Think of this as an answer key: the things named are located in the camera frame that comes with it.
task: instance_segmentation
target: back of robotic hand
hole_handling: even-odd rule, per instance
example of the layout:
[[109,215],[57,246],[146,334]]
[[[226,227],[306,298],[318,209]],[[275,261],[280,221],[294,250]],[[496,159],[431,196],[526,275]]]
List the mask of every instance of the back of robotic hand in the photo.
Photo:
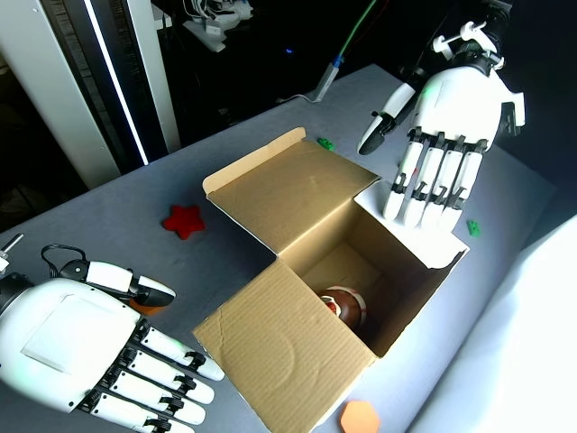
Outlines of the back of robotic hand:
[[[497,70],[504,65],[500,38],[508,25],[510,8],[501,2],[483,4],[486,21],[468,22],[451,38],[433,40],[450,68],[435,74],[420,87],[424,72],[417,68],[389,98],[364,133],[359,153],[379,147],[386,133],[415,104],[409,127],[409,145],[393,180],[383,215],[398,217],[405,196],[405,226],[452,231],[471,194],[483,154],[500,129],[517,135],[525,124],[522,93],[511,93]],[[458,44],[453,52],[452,44]],[[426,148],[421,162],[421,154]],[[414,188],[409,190],[411,180]]]
[[[58,271],[45,257],[54,248],[81,258]],[[190,426],[206,415],[201,404],[215,393],[192,374],[220,381],[223,371],[126,305],[165,306],[174,291],[88,262],[75,247],[49,245],[42,258],[51,280],[34,286],[17,273],[0,280],[0,379],[63,412],[80,409],[139,432],[194,433]]]

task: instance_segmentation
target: orange hexagonal block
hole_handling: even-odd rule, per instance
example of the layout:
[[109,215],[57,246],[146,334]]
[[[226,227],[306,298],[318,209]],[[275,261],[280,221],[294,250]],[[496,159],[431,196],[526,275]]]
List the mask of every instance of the orange hexagonal block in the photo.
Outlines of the orange hexagonal block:
[[341,415],[344,433],[379,433],[380,419],[368,401],[350,401]]

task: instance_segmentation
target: box flap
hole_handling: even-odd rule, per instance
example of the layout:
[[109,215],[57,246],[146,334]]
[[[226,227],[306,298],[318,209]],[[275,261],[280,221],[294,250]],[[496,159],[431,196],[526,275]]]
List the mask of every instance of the box flap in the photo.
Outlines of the box flap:
[[275,433],[312,429],[376,359],[281,260],[194,335]]
[[382,215],[387,191],[386,182],[372,184],[354,201],[377,219],[427,268],[443,269],[453,262],[455,257],[467,252],[469,247],[452,233],[433,230],[407,229],[403,225],[388,221]]
[[205,179],[210,201],[282,253],[378,176],[290,131]]

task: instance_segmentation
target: green object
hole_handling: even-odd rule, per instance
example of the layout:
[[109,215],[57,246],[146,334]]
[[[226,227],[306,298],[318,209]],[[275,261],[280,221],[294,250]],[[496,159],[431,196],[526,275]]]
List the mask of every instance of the green object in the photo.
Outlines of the green object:
[[473,221],[472,219],[467,221],[467,228],[469,229],[469,235],[471,235],[471,237],[481,236],[481,229],[479,228],[479,223],[477,221]]
[[321,138],[317,139],[316,142],[319,143],[321,146],[323,146],[328,151],[334,151],[334,144],[329,142],[327,139],[321,137]]
[[346,51],[347,47],[349,46],[349,43],[351,43],[351,41],[353,40],[354,34],[357,33],[357,30],[359,30],[359,26],[364,21],[364,19],[367,17],[367,15],[371,11],[371,9],[375,5],[375,3],[377,3],[377,0],[372,0],[369,3],[369,5],[365,9],[364,13],[362,13],[361,18],[359,18],[359,21],[357,21],[357,24],[354,25],[353,31],[351,32],[351,34],[349,34],[349,37],[346,39],[346,42],[344,43],[343,47],[339,51],[339,58],[341,58],[344,55],[344,52]]

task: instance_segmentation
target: green toy piece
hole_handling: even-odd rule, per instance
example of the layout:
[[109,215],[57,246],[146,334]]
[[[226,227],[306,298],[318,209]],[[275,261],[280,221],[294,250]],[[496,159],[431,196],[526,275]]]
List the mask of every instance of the green toy piece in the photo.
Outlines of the green toy piece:
[[481,236],[481,228],[479,227],[479,223],[477,221],[473,221],[472,219],[467,221],[467,228],[469,229],[469,235],[471,235],[471,237]]
[[334,151],[334,144],[332,144],[331,142],[329,142],[327,139],[325,139],[324,137],[321,137],[319,139],[316,140],[317,143],[319,143],[321,146],[323,146],[325,149],[327,149],[328,151]]

